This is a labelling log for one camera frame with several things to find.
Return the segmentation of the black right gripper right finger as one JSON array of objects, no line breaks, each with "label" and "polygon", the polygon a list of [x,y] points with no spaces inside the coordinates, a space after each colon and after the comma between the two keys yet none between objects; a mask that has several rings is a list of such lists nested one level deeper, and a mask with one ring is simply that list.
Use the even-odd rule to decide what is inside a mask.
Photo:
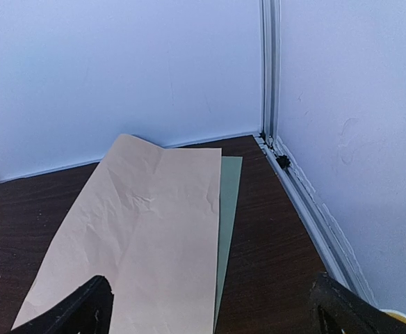
[{"label": "black right gripper right finger", "polygon": [[310,291],[314,333],[406,333],[406,323],[368,304],[327,273],[319,273]]}]

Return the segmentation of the green wrapping paper sheet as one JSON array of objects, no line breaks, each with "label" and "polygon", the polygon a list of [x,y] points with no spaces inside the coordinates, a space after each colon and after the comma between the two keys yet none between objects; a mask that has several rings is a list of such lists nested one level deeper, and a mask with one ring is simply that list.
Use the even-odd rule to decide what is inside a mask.
[{"label": "green wrapping paper sheet", "polygon": [[238,190],[241,180],[243,158],[222,157],[220,176],[220,219],[218,232],[218,268],[213,331],[220,312],[222,293],[227,275],[229,252],[234,230]]}]

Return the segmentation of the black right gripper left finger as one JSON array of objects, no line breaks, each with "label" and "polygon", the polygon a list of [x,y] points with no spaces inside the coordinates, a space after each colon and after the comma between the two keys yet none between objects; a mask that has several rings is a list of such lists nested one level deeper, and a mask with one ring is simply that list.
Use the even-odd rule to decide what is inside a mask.
[{"label": "black right gripper left finger", "polygon": [[108,333],[113,300],[108,280],[93,276],[50,310],[12,329],[11,333]]}]

